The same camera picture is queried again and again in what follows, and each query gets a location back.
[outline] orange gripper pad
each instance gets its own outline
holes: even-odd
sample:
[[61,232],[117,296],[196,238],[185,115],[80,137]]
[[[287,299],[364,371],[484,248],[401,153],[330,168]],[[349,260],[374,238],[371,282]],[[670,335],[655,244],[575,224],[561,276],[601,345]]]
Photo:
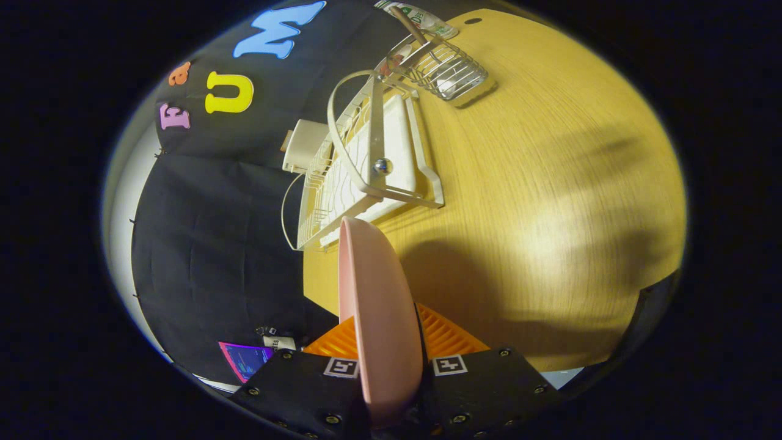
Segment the orange gripper pad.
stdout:
[[341,324],[327,331],[315,342],[303,350],[311,355],[329,356],[333,358],[358,359],[356,349],[356,324],[351,316]]
[[415,307],[418,308],[418,318],[424,330],[426,355],[429,360],[440,356],[466,355],[489,349],[488,345],[483,344],[467,330],[429,307],[419,303],[415,303]]
[[[426,355],[429,360],[440,356],[466,355],[489,349],[488,345],[483,344],[467,330],[434,310],[419,303],[415,303],[415,307],[418,309],[418,318],[424,330]],[[358,359],[354,317],[345,319],[344,322],[326,332],[309,344],[304,352],[335,358]]]

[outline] white wire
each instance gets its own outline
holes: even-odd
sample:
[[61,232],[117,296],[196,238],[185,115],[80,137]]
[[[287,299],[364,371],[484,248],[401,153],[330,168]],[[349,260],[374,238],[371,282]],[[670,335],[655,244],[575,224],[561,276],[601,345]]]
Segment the white wire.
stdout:
[[282,206],[280,207],[280,224],[282,225],[282,235],[285,236],[285,241],[288,242],[288,246],[291,247],[294,251],[298,251],[297,248],[293,247],[291,244],[291,239],[288,238],[288,233],[285,231],[285,199],[288,198],[288,192],[290,192],[291,188],[293,187],[293,184],[296,183],[297,180],[299,180],[299,177],[303,176],[303,174],[297,175],[295,179],[291,182],[290,185],[288,185],[288,189],[285,190],[285,195],[282,196]]

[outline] pink plate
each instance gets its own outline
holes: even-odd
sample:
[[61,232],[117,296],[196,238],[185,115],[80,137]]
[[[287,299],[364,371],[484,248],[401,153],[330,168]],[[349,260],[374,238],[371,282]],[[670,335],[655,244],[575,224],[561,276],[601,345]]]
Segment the pink plate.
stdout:
[[345,217],[339,230],[339,321],[351,316],[372,426],[395,424],[421,384],[418,317],[386,236],[371,223]]

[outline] metal knob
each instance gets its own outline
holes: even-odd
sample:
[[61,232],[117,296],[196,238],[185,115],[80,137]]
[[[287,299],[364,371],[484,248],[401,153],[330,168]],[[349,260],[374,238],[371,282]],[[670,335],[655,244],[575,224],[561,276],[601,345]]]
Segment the metal knob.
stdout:
[[391,171],[393,171],[393,163],[391,162],[391,160],[381,157],[380,159],[375,161],[375,165],[373,166],[373,168],[379,174],[389,175],[391,174]]

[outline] wooden handle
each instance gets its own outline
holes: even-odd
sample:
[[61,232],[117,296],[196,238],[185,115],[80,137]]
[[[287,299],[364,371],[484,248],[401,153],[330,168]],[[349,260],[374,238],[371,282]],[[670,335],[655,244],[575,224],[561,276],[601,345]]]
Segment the wooden handle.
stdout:
[[402,22],[402,24],[407,28],[408,31],[410,31],[411,34],[415,37],[416,40],[418,40],[421,45],[426,44],[426,38],[424,38],[424,35],[421,33],[421,31],[413,24],[413,20],[410,20],[409,16],[404,15],[402,12],[402,9],[399,9],[397,6],[391,6],[389,8],[391,13]]

